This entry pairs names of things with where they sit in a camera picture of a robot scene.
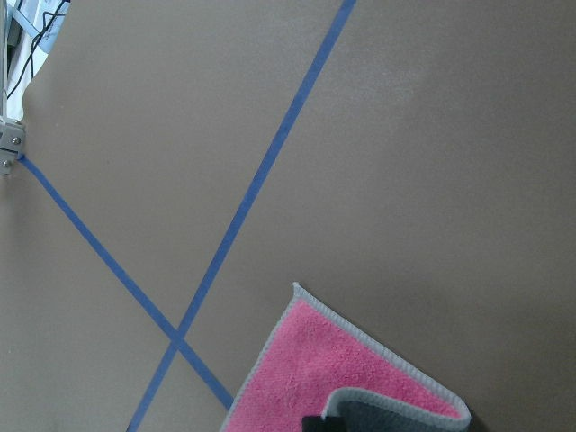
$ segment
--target metal clamp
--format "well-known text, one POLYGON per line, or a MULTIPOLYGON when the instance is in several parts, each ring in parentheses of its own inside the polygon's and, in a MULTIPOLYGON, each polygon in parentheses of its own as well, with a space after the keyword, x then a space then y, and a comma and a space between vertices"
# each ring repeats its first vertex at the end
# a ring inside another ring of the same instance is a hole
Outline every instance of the metal clamp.
POLYGON ((16 159, 24 155, 24 127, 14 120, 0 116, 0 174, 9 175, 16 159))
POLYGON ((6 0, 0 0, 0 174, 10 174, 16 159, 24 156, 24 127, 6 117, 6 0))

